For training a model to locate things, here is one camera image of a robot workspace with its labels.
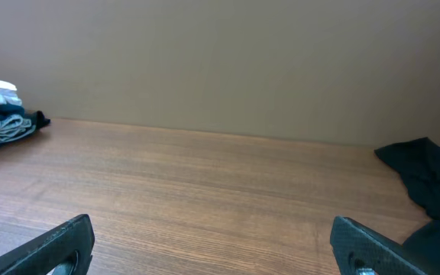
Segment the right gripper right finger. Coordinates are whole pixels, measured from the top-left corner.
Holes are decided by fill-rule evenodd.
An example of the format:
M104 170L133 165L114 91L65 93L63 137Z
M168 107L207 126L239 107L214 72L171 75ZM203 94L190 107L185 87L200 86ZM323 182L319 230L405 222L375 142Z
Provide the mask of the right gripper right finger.
M335 217L330 245L342 275L430 274L430 267L402 245L348 217Z

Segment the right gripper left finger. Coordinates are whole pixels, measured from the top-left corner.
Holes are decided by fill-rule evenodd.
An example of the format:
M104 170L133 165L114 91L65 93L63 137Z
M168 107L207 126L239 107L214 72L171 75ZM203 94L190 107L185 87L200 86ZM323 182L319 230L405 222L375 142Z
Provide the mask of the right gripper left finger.
M0 256L0 275L86 275L94 243L89 215L78 215Z

